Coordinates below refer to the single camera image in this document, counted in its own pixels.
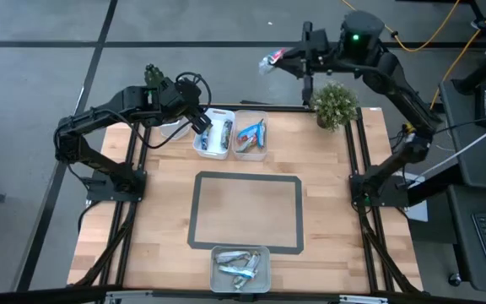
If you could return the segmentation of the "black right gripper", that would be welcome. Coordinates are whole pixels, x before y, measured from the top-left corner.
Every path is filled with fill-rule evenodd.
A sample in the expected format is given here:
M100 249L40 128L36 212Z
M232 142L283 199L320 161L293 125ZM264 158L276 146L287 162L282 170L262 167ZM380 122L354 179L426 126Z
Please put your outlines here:
M303 23L300 48L281 48L273 53L273 63L303 81L301 99L309 105L314 89L313 73L322 65L324 57L331 52L325 29L314 30L310 21Z

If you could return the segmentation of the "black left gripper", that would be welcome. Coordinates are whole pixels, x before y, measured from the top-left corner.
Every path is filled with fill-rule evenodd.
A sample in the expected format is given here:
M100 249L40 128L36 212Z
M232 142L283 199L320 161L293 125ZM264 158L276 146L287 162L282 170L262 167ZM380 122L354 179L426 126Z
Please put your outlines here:
M196 134L203 134L212 126L206 110L200 106L202 91L190 79L172 81L164 78L158 88L159 108L164 117L192 117L190 123Z

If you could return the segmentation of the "dark blue granola bar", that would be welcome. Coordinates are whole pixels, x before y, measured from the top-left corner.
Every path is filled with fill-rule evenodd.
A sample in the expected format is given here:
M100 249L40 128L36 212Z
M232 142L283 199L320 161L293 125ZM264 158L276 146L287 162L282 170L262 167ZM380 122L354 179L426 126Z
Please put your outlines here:
M200 138L200 145L201 145L201 150L207 151L208 150L208 139L209 139L209 134L211 132L212 126L208 126L206 130L201 134Z
M231 130L233 127L233 122L231 120L225 120L221 133L220 145L223 149L228 149L230 146Z

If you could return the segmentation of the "red multicolour granola bar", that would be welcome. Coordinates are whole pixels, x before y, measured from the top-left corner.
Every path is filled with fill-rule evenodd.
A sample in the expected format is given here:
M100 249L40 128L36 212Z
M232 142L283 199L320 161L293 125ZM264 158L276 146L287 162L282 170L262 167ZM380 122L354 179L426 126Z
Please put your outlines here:
M246 153L249 149L254 147L257 143L257 136L249 137L241 146L237 149L238 153Z
M262 75L265 75L267 73L272 72L275 69L276 62L283 58L285 52L286 52L286 49L281 48L281 49L278 49L278 50L271 52L268 55L266 55L258 63L259 73L262 74Z

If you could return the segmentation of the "blue red-ended granola bar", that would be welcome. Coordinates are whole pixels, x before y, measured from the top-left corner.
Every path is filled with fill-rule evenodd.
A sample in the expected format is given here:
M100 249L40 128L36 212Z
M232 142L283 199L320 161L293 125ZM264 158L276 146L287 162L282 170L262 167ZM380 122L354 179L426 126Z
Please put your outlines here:
M246 141L249 138L256 138L260 130L261 130L261 124L260 123L251 125L248 128L241 130L237 134L237 139L240 140L240 141Z
M256 131L256 145L259 149L265 147L265 135L266 135L266 123L262 119L258 124L258 129Z

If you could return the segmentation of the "white plastic bin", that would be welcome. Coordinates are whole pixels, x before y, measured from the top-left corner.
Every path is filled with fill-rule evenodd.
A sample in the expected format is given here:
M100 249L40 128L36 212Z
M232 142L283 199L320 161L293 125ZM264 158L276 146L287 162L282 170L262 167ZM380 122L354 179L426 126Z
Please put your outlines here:
M210 118L212 123L212 128L208 139L208 150L207 151L201 150L201 145L200 145L201 134L195 135L192 142L192 147L196 150L197 154L201 157L215 159L215 160L224 160L227 158L229 154L232 133L235 130L235 113L233 111L210 108L206 111L206 115ZM233 122L228 149L223 149L220 145L221 133L222 133L222 128L225 120L231 120Z

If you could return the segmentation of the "small clear plastic bin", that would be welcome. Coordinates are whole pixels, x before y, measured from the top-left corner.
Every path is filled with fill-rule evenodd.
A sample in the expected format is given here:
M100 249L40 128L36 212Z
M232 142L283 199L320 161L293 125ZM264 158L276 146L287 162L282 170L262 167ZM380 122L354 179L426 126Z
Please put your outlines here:
M191 125L187 118L183 117L176 122L167 123L160 126L159 130L163 137L168 138L169 136L172 136L172 140L178 140L185 137L189 133L191 130Z

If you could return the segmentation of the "white-flowered plant in black pot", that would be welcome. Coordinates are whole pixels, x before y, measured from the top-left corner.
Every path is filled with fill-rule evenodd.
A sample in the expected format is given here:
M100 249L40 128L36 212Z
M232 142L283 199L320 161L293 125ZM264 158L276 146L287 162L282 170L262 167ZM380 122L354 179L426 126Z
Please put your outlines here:
M356 94L339 82L330 82L315 90L310 99L320 128L336 131L357 117Z

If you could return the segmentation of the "grey plastic bin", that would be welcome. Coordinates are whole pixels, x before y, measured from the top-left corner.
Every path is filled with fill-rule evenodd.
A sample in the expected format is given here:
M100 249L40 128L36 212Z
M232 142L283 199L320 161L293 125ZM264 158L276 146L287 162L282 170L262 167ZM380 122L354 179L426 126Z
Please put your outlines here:
M253 279L248 279L246 284L237 290L233 286L233 279L235 275L226 274L218 270L219 265L231 265L245 267L248 260L241 259L230 263L216 263L214 256L219 252L228 251L249 251L251 254L258 252L261 254L261 259L256 268L256 275ZM210 259L210 281L209 286L211 291L216 293L242 293L242 294L262 294L266 293L271 288L271 258L270 251L267 247L221 247L216 246L211 251Z

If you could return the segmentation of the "dark grey desk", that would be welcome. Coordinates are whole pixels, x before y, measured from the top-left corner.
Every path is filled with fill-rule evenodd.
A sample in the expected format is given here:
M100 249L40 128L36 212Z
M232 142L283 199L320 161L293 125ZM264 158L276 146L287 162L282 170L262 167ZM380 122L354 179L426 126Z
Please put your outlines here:
M476 290L486 291L486 257L472 215L486 213L486 189L449 186L449 199L457 244L457 265L462 281Z
M467 148L456 158L462 180L468 186L486 188L486 128L474 122L475 97L457 92L450 80L440 84L440 97L455 149Z

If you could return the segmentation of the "white sheet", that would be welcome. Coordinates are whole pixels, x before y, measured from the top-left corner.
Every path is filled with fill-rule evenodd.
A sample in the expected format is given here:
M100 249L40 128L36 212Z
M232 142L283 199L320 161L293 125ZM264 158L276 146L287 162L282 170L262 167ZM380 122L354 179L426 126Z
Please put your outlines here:
M424 176L417 176L412 173L406 173L404 176L411 184L411 187L415 187L425 181ZM404 207L402 211L410 220L416 220L420 222L429 221L428 205L426 200L415 204L412 207Z

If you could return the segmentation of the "silver aluminium extrusion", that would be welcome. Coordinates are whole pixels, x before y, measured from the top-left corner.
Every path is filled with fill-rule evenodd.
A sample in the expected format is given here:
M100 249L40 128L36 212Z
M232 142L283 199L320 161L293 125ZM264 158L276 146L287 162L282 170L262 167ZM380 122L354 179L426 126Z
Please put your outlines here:
M374 296L356 296L340 295L339 304L389 304L388 300L383 297Z
M148 292L143 290L119 290L107 292L105 294L105 300L108 304L121 304L123 300L138 299L147 296Z

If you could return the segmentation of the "black aluminium table frame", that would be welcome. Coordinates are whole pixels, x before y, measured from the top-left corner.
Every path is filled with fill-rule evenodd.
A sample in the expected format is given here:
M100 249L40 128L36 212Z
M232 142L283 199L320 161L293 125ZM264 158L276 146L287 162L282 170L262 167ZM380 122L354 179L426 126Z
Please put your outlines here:
M127 290L154 296L213 299L209 289L209 252L187 241L192 192L200 171L296 176L302 183L304 248L299 254L274 254L272 290L276 297L363 295L370 292L359 218L351 203L348 175L359 157L359 136L330 132L309 112L271 112L268 152L262 161L213 160L192 150L182 138L141 152L130 128L106 130L102 152L133 161L148 173L138 203L123 277Z

